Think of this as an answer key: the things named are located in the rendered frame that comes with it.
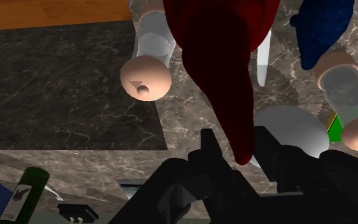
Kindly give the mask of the salt shaker with peach caps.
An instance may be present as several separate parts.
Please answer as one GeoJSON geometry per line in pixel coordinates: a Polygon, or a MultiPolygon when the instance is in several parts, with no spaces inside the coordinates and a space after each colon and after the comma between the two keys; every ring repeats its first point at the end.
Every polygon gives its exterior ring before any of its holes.
{"type": "Polygon", "coordinates": [[[120,69],[126,93],[140,101],[162,98],[172,84],[169,62],[175,47],[163,0],[149,0],[137,24],[132,58],[120,69]]]}

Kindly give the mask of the blue pointed hat figure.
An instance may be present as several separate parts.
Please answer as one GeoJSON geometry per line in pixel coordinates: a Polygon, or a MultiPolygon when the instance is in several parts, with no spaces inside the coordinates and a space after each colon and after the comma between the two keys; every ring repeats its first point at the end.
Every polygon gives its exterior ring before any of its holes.
{"type": "Polygon", "coordinates": [[[296,29],[301,67],[310,70],[347,30],[355,0],[303,0],[290,19],[296,29]]]}

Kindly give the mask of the green box with yellow edge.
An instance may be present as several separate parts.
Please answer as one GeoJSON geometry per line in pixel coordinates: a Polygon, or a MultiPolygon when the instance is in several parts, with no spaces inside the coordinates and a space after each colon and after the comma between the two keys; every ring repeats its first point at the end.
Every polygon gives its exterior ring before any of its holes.
{"type": "Polygon", "coordinates": [[[331,142],[343,141],[350,148],[358,148],[358,100],[338,107],[327,134],[331,142]]]}

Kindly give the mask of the grey ball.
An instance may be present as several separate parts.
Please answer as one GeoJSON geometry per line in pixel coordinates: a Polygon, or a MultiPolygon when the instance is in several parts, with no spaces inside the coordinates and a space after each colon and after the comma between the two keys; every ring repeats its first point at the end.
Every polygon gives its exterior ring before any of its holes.
{"type": "Polygon", "coordinates": [[[272,106],[257,113],[255,126],[264,126],[283,145],[297,146],[318,158],[329,149],[325,126],[310,112],[295,106],[272,106]]]}

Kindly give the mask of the pepper shaker with peach caps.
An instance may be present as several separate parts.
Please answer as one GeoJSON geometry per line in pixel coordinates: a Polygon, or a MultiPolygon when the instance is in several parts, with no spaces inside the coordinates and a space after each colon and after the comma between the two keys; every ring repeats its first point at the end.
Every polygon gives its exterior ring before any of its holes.
{"type": "Polygon", "coordinates": [[[358,65],[344,52],[324,54],[312,69],[315,82],[323,91],[341,124],[341,140],[358,151],[358,65]]]}

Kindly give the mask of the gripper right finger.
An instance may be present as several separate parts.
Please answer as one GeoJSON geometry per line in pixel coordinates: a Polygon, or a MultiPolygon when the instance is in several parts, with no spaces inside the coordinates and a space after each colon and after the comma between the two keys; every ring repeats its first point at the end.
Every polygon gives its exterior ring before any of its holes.
{"type": "Polygon", "coordinates": [[[254,127],[254,157],[279,192],[301,190],[338,223],[358,224],[358,158],[327,150],[318,158],[297,146],[280,144],[264,127],[254,127]]]}

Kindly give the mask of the white plastic knife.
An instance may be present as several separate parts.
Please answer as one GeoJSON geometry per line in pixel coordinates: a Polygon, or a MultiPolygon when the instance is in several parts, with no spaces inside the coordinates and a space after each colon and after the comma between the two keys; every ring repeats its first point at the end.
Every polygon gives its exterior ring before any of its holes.
{"type": "Polygon", "coordinates": [[[271,30],[269,30],[265,39],[258,46],[257,49],[257,81],[258,81],[258,85],[261,87],[265,86],[265,81],[266,81],[271,36],[272,36],[272,32],[271,30]]]}

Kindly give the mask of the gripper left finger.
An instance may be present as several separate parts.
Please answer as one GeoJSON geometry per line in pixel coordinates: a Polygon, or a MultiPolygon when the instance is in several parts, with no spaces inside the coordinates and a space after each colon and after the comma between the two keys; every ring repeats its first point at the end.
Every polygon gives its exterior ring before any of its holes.
{"type": "Polygon", "coordinates": [[[165,160],[109,224],[177,224],[199,200],[211,224],[259,224],[259,195],[223,158],[212,129],[200,137],[200,149],[165,160]]]}

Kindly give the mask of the dark green labelled bottle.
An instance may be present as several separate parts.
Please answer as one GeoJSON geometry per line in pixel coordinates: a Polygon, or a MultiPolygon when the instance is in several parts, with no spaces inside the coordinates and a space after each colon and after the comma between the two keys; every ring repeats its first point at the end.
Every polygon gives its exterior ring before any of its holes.
{"type": "Polygon", "coordinates": [[[28,224],[49,177],[42,168],[26,168],[0,217],[0,224],[28,224]]]}

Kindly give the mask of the red pointed hat figure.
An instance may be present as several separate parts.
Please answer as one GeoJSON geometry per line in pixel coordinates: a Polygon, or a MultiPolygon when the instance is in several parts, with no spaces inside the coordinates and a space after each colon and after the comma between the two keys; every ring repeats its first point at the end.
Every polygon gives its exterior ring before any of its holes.
{"type": "Polygon", "coordinates": [[[235,161],[254,151],[251,52],[264,40],[280,0],[163,0],[182,63],[207,96],[235,161]]]}

